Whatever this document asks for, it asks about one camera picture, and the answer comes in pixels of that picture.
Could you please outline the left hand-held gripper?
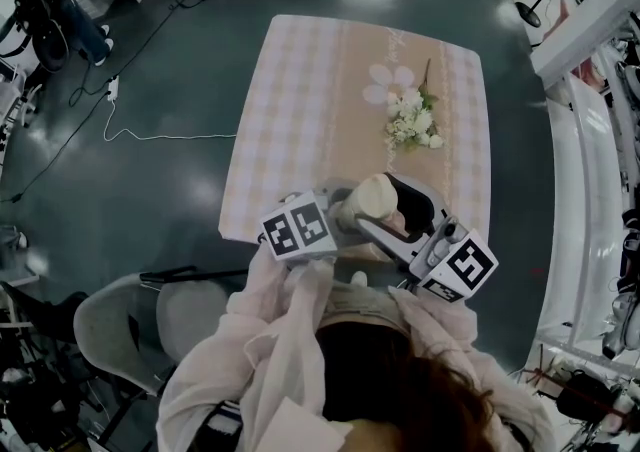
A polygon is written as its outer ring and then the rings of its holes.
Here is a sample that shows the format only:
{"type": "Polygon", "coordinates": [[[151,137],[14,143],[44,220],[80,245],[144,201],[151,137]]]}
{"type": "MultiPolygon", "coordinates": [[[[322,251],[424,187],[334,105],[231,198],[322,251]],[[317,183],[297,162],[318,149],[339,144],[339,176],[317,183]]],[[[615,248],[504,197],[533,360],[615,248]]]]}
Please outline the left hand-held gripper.
{"type": "Polygon", "coordinates": [[[358,229],[334,227],[334,237],[327,224],[328,206],[344,201],[358,187],[356,181],[331,177],[314,191],[293,194],[260,220],[262,234],[276,260],[306,261],[321,258],[364,244],[371,240],[358,229]]]}

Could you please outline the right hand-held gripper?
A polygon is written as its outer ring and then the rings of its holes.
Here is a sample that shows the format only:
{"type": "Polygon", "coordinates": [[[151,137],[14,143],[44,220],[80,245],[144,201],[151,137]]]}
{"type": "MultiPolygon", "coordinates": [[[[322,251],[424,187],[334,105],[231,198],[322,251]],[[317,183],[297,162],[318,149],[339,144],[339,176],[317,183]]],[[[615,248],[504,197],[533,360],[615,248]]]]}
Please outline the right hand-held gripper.
{"type": "Polygon", "coordinates": [[[489,246],[476,229],[467,230],[454,216],[447,217],[438,191],[409,176],[387,177],[408,236],[371,218],[357,218],[358,231],[398,265],[409,266],[416,288],[449,303],[471,298],[499,266],[489,246]],[[427,242],[426,234],[431,236],[427,242]]]}

